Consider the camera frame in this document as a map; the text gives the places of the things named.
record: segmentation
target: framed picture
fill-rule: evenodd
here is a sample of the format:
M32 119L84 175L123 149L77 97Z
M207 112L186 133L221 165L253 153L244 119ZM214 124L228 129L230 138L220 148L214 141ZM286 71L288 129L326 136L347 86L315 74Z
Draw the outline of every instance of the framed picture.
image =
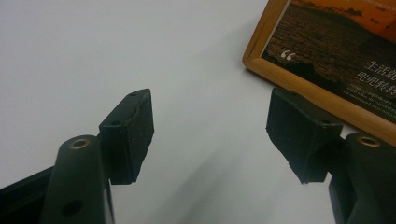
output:
M269 0L243 62L396 146L396 1Z

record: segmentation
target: sunset image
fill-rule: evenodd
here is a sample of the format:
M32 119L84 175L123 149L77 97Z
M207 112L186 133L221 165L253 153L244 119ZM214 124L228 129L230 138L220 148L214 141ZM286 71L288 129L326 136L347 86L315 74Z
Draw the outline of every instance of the sunset image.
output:
M396 44L396 1L394 0L291 0L295 5L338 13L370 32Z
M396 123L396 1L291 0L262 57Z

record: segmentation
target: black plastic bracket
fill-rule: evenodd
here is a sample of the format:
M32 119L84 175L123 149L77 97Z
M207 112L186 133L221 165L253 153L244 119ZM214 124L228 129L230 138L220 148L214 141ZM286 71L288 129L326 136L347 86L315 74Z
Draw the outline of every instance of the black plastic bracket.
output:
M98 136L64 142L55 165L0 190L0 223L114 223L112 184L135 182L154 134L150 90L135 91Z
M302 183L329 186L337 224L396 223L396 148L343 124L292 91L274 89L267 132Z

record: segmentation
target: screw hole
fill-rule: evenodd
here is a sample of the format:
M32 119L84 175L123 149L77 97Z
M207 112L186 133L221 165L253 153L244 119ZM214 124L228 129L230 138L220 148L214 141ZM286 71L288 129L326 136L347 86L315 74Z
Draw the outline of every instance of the screw hole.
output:
M82 201L74 200L73 202L67 203L62 209L64 216L70 217L77 214L82 208Z
M381 143L376 141L375 139L371 137L366 137L366 136L361 136L358 138L358 141L367 147L379 147L381 146Z
M86 138L78 139L70 144L71 149L80 149L90 144L90 140Z

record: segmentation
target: white surface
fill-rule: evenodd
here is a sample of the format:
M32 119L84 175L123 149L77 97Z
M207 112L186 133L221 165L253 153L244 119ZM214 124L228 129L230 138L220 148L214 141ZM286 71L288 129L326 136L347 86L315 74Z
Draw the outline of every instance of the white surface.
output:
M334 223L327 184L302 186L270 142L273 86L242 55L267 1L1 1L0 187L97 134L150 88L155 134L117 223Z

